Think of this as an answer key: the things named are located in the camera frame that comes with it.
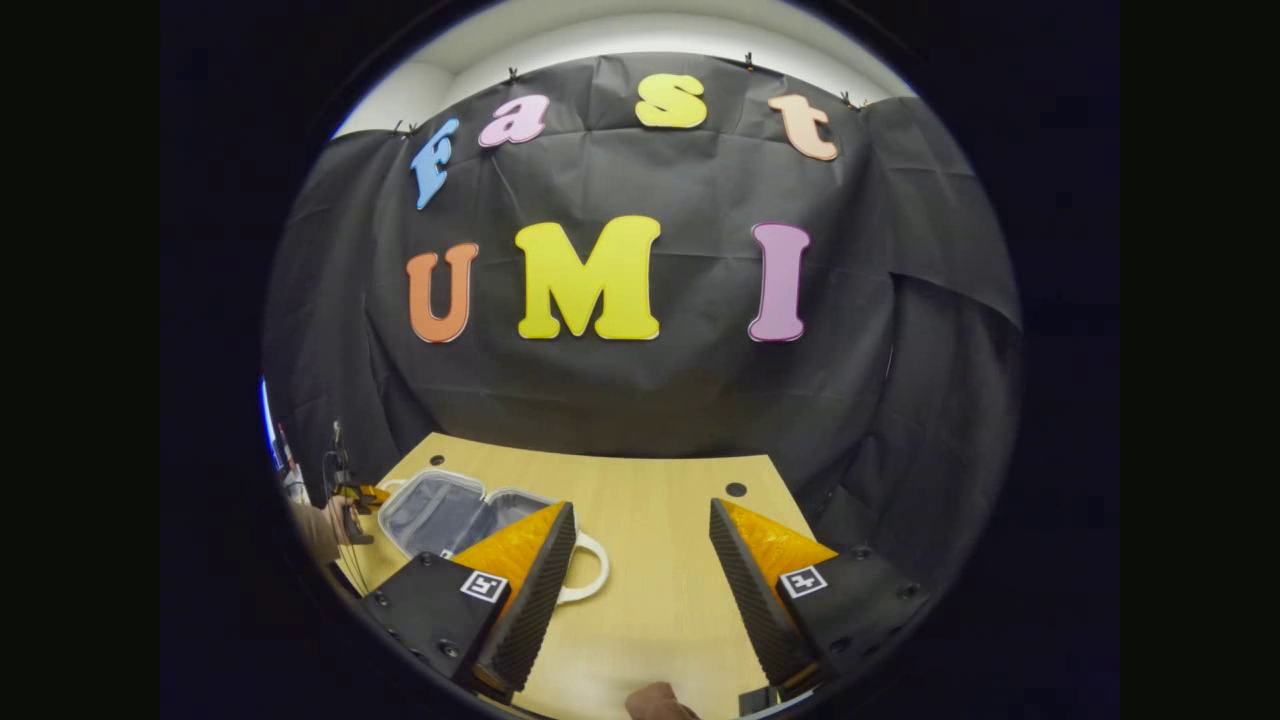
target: pink letter i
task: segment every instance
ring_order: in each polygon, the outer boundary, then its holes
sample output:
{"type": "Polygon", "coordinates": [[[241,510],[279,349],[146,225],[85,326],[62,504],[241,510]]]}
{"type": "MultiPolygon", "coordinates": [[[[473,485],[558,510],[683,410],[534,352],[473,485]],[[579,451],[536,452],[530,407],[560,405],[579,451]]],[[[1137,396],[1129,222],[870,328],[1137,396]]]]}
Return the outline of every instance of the pink letter i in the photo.
{"type": "Polygon", "coordinates": [[[796,315],[800,300],[800,255],[809,247],[809,233],[795,225],[760,223],[751,236],[764,254],[760,283],[760,314],[746,328],[756,342],[790,342],[804,334],[796,315]]]}

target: hand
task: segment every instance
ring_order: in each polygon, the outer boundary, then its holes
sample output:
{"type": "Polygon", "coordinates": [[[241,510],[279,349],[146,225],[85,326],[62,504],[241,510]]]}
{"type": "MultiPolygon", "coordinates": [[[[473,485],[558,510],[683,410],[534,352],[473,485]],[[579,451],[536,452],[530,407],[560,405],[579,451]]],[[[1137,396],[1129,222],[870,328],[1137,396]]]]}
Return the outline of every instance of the hand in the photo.
{"type": "Polygon", "coordinates": [[[698,714],[676,700],[671,683],[650,683],[627,696],[631,720],[700,720],[698,714]]]}
{"type": "MultiPolygon", "coordinates": [[[[347,537],[347,524],[343,516],[349,516],[356,520],[356,506],[352,503],[351,498],[343,495],[335,495],[329,498],[329,505],[324,509],[325,515],[329,518],[329,527],[333,529],[333,537],[338,538],[338,544],[351,544],[351,538],[347,537]]],[[[360,527],[360,520],[356,520],[356,527],[360,527]]]]}

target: white wall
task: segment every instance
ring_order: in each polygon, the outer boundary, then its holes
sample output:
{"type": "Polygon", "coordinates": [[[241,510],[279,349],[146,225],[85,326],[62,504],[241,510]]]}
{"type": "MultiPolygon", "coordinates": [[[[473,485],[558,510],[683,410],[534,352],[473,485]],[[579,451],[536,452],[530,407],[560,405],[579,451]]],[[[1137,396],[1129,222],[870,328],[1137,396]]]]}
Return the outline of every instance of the white wall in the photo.
{"type": "Polygon", "coordinates": [[[411,56],[365,96],[334,135],[390,129],[399,120],[402,129],[408,129],[410,123],[422,123],[507,79],[508,67],[525,73],[577,58],[644,51],[735,60],[751,53],[760,67],[832,95],[849,91],[850,100],[859,104],[913,95],[900,77],[856,42],[777,0],[509,0],[474,15],[411,56]],[[623,14],[637,5],[700,9],[719,17],[623,14]]]}
{"type": "Polygon", "coordinates": [[[360,129],[392,129],[401,120],[401,129],[407,131],[410,123],[420,124],[442,108],[440,99],[452,83],[453,73],[448,70],[403,63],[365,95],[334,137],[360,129]]]}

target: table surface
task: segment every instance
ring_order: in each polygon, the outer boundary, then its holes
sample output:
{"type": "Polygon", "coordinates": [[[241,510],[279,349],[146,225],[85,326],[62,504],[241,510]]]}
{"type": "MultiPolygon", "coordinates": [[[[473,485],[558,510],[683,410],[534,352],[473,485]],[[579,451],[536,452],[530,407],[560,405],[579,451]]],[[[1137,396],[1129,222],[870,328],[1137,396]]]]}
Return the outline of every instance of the table surface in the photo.
{"type": "MultiPolygon", "coordinates": [[[[513,703],[563,719],[626,719],[632,691],[666,680],[704,720],[737,716],[737,696],[767,684],[719,560],[708,539],[710,498],[719,497],[813,537],[768,456],[628,460],[515,450],[434,433],[379,483],[433,468],[461,473],[488,491],[518,487],[571,501],[580,529],[609,553],[609,579],[596,594],[561,605],[525,691],[513,703]],[[730,497],[728,483],[746,495],[730,497]]],[[[355,547],[360,575],[338,565],[362,593],[408,560],[372,515],[361,516],[374,543],[355,547]]],[[[343,548],[351,559],[352,548],[343,548]]],[[[595,578],[599,562],[575,552],[566,584],[595,578]]]]}

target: black cloth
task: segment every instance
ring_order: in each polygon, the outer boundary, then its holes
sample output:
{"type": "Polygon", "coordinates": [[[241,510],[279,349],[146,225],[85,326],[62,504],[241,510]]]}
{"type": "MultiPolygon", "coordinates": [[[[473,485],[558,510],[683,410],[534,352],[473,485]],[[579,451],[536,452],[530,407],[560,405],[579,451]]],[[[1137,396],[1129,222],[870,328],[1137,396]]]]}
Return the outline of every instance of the black cloth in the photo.
{"type": "MultiPolygon", "coordinates": [[[[594,319],[599,316],[596,306],[594,319]]],[[[553,314],[558,313],[553,302],[553,314]]],[[[294,205],[265,318],[264,373],[312,497],[340,419],[376,482],[430,432],[553,452],[768,454],[818,538],[870,542],[943,583],[977,538],[1016,428],[1021,331],[1009,258],[980,183],[918,99],[863,110],[803,81],[685,54],[563,63],[444,109],[413,133],[332,141],[294,205]],[[691,74],[705,122],[646,128],[636,86],[691,74]],[[787,140],[769,97],[827,113],[840,155],[787,140]],[[536,138],[480,147],[503,102],[547,95],[536,138]],[[410,163],[449,118],[448,181],[416,209],[410,163]],[[559,223],[581,260],[621,215],[662,224],[650,259],[653,341],[567,328],[524,340],[516,233],[559,223]],[[804,228],[795,342],[758,343],[753,225],[804,228]],[[406,263],[475,242],[471,316],[429,345],[408,320],[406,263]]],[[[520,478],[493,479],[518,486],[520,478]]]]}

